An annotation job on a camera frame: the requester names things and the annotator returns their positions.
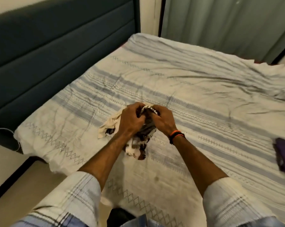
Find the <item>wristband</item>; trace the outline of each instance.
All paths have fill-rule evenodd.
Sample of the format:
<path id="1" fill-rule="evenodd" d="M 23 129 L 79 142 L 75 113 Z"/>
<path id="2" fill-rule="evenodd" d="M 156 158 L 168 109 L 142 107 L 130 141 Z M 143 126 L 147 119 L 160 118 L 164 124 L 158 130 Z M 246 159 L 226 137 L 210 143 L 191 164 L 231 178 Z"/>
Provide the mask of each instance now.
<path id="1" fill-rule="evenodd" d="M 181 133 L 181 131 L 179 130 L 176 130 L 176 131 L 173 131 L 170 135 L 169 135 L 169 140 L 170 140 L 170 144 L 173 145 L 173 139 L 176 137 L 176 136 L 179 136 L 181 135 L 182 137 L 186 138 L 185 137 L 185 134 L 184 133 Z"/>

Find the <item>black bracelet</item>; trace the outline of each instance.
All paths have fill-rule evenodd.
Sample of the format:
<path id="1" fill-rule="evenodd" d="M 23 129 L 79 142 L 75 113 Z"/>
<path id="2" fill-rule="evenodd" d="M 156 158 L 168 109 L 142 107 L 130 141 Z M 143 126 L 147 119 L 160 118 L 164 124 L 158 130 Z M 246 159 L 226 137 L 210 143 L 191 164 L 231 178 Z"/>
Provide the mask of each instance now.
<path id="1" fill-rule="evenodd" d="M 170 144 L 174 145 L 173 139 L 178 135 L 181 135 L 182 137 L 186 138 L 184 133 L 181 133 L 180 131 L 176 131 L 175 133 L 173 133 L 172 135 L 169 136 Z"/>

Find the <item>wrinkled sheet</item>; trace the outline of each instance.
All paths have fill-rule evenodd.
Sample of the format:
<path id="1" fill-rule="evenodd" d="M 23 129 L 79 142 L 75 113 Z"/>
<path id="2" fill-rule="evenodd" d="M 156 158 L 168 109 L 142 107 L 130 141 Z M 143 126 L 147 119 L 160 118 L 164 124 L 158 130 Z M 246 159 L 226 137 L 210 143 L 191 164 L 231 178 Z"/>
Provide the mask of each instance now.
<path id="1" fill-rule="evenodd" d="M 199 46 L 135 34 L 16 130 L 25 154 L 71 174 L 108 140 L 97 130 L 121 107 L 150 102 L 285 223 L 285 174 L 272 138 L 285 138 L 285 66 L 254 64 Z M 165 226 L 206 226 L 202 198 L 174 146 L 156 132 L 137 161 L 121 153 L 103 196 Z"/>

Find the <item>left hand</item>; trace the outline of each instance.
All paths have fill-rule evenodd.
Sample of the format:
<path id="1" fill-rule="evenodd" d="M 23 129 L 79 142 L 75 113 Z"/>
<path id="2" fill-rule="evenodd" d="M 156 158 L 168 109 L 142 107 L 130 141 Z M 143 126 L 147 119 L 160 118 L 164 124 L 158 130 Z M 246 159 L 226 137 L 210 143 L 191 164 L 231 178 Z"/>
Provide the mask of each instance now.
<path id="1" fill-rule="evenodd" d="M 136 102 L 134 104 L 128 105 L 121 114 L 120 124 L 118 129 L 118 134 L 131 138 L 136 134 L 145 123 L 145 115 L 137 118 L 136 110 L 138 108 L 143 108 L 144 103 Z"/>

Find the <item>rolled-up sleeve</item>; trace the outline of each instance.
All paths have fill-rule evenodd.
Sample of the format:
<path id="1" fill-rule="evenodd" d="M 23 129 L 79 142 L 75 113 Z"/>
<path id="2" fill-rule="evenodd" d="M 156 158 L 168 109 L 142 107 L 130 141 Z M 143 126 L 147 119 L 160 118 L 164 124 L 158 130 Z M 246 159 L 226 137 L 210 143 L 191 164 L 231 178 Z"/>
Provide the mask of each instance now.
<path id="1" fill-rule="evenodd" d="M 211 184 L 204 193 L 203 206 L 207 225 L 211 227 L 237 227 L 275 216 L 231 178 L 222 178 Z"/>
<path id="2" fill-rule="evenodd" d="M 90 226 L 98 222 L 101 190 L 97 179 L 75 172 L 13 226 Z"/>

